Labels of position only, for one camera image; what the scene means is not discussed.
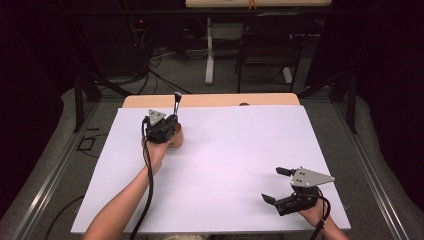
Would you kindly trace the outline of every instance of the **person's hand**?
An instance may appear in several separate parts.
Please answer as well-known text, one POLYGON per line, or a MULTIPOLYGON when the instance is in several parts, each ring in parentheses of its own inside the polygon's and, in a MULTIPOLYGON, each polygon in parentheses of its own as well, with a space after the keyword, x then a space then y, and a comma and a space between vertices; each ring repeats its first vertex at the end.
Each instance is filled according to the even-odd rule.
MULTIPOLYGON (((161 144, 156 144, 156 143, 147 141, 146 144, 147 144, 147 149, 149 151, 150 161, 152 164, 153 175, 156 174, 156 172, 162 166, 162 160, 165 157, 166 151, 168 149, 168 145, 171 142, 172 142, 172 138, 168 142, 161 143, 161 144)), ((147 159, 147 153, 144 149, 143 141, 142 141, 142 147, 143 147, 144 157, 147 159)))
MULTIPOLYGON (((327 211, 327 205, 325 205, 324 213, 327 211)), ((311 224, 313 227, 316 227, 322 219, 323 213, 323 200, 318 199, 314 207, 307 210, 299 211, 299 214, 302 215, 311 224)))

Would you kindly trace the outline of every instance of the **white tabletop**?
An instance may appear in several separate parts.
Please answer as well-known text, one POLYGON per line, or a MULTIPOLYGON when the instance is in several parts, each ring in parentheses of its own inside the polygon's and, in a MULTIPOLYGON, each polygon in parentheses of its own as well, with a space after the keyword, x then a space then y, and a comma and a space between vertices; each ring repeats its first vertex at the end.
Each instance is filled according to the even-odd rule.
MULTIPOLYGON (((155 108, 171 114, 171 108, 155 108)), ((123 108, 98 160, 71 232, 84 233, 100 209, 143 167, 141 121, 147 108, 123 108)), ((312 229, 297 213, 279 216, 261 193, 281 199, 291 177, 276 167, 330 174, 303 106, 179 109, 184 144, 169 149, 155 175, 142 233, 246 233, 312 229)), ((342 229, 350 224, 333 183, 321 186, 342 229)), ((125 232, 132 232, 142 199, 125 232)))

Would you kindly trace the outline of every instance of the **forearm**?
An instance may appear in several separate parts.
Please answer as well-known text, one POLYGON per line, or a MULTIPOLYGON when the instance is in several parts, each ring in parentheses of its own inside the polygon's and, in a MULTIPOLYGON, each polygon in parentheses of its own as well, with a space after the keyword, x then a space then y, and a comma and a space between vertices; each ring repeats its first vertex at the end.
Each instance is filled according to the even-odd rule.
POLYGON ((103 209, 90 224, 83 239, 120 239, 149 185, 147 168, 137 176, 103 209))

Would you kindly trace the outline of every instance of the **person's arm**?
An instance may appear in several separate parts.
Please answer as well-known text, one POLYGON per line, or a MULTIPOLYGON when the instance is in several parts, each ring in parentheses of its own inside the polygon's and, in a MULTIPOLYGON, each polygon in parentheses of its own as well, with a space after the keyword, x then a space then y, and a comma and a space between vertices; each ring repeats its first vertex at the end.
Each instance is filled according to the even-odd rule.
MULTIPOLYGON (((308 210, 299 211, 299 214, 302 215, 306 219, 306 221, 308 221, 309 224, 311 224, 313 227, 316 227, 322 218, 322 212, 323 212, 322 208, 323 208, 323 200, 318 199, 315 207, 310 208, 308 210)), ((325 237, 325 239, 328 239, 328 240, 349 239, 344 234, 344 232, 337 226, 337 224, 334 222, 331 215, 329 215, 327 220, 325 221, 324 228, 321 229, 321 233, 325 237)))
MULTIPOLYGON (((162 165, 168 144, 147 142, 153 174, 162 165)), ((83 239, 120 239, 148 185, 148 168, 144 166, 137 176, 100 210, 83 239)))

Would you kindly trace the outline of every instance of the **white table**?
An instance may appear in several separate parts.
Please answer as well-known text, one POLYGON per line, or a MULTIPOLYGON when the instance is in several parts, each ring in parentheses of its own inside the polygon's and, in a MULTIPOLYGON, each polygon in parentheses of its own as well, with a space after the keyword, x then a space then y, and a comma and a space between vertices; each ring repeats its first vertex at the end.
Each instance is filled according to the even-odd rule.
MULTIPOLYGON (((332 0, 255 0, 256 7, 329 7, 332 0)), ((187 8, 248 8, 249 0, 186 0, 187 8)), ((205 84, 213 84, 214 53, 212 47, 212 20, 207 18, 208 59, 205 84)), ((284 69, 286 82, 291 82, 291 74, 284 69)))
MULTIPOLYGON (((205 95, 209 105, 215 98, 219 107, 201 107, 202 102, 196 99, 202 95, 187 96, 196 107, 180 105, 184 144, 169 149, 156 174, 152 205, 139 231, 210 234, 311 230, 299 214, 280 217, 261 197, 264 193, 281 199, 293 192, 291 178, 278 175, 276 167, 303 166, 330 175, 305 109, 291 100, 295 100, 293 94, 222 96, 223 101, 220 95, 205 95), (237 99, 234 103, 253 104, 259 99, 259 104, 277 105, 228 106, 235 105, 230 103, 233 96, 237 99), (293 105, 278 105, 285 99, 293 105)), ((133 97, 132 102, 136 100, 142 102, 143 97, 133 97)), ((119 109, 72 233, 84 233, 97 212, 144 165, 140 126, 149 108, 134 108, 130 103, 124 106, 129 108, 119 109)), ((154 109, 172 113, 171 108, 154 109)), ((332 217, 342 229, 349 229, 334 184, 322 185, 321 189, 332 204, 332 217)), ((133 230, 145 202, 143 198, 125 232, 133 230)))

